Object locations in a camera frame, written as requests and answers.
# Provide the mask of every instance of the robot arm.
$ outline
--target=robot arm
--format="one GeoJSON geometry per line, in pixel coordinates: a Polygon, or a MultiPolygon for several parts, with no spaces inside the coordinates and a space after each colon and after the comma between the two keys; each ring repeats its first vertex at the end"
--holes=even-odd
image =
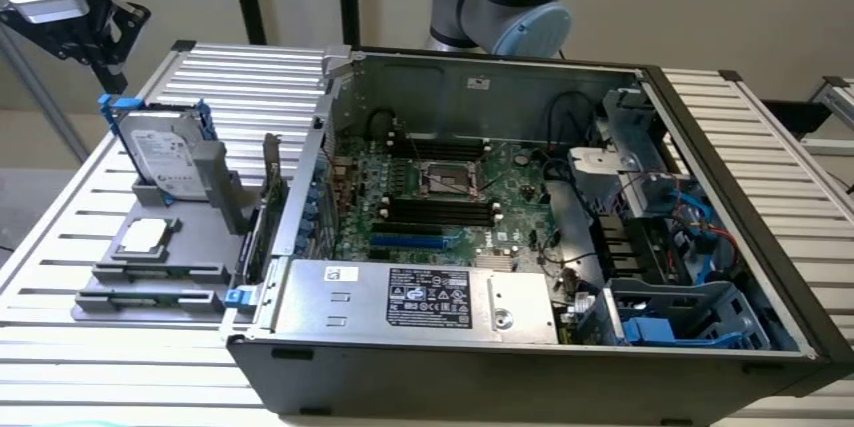
{"type": "Polygon", "coordinates": [[[556,0],[433,0],[427,48],[551,57],[569,26],[556,0]]]}
{"type": "Polygon", "coordinates": [[[92,68],[109,94],[128,86],[124,62],[150,11],[120,0],[8,0],[0,21],[61,60],[92,68]]]}

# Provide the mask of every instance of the blue cable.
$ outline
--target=blue cable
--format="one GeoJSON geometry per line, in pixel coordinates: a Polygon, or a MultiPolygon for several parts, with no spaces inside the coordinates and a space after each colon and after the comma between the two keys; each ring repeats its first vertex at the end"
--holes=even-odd
{"type": "Polygon", "coordinates": [[[689,194],[676,192],[676,189],[672,189],[667,195],[669,197],[680,199],[685,204],[692,205],[701,212],[705,220],[711,219],[711,207],[703,204],[696,197],[689,194]]]}
{"type": "Polygon", "coordinates": [[[696,274],[693,285],[700,285],[703,282],[705,282],[705,276],[711,274],[711,271],[711,254],[708,254],[705,256],[705,260],[703,261],[703,268],[700,269],[699,274],[696,274]]]}

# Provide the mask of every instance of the power supply label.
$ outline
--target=power supply label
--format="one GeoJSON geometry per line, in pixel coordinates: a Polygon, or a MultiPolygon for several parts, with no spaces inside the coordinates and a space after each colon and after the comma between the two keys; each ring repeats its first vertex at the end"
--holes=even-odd
{"type": "Polygon", "coordinates": [[[394,327],[471,329],[468,272],[389,269],[385,320],[394,327]]]}

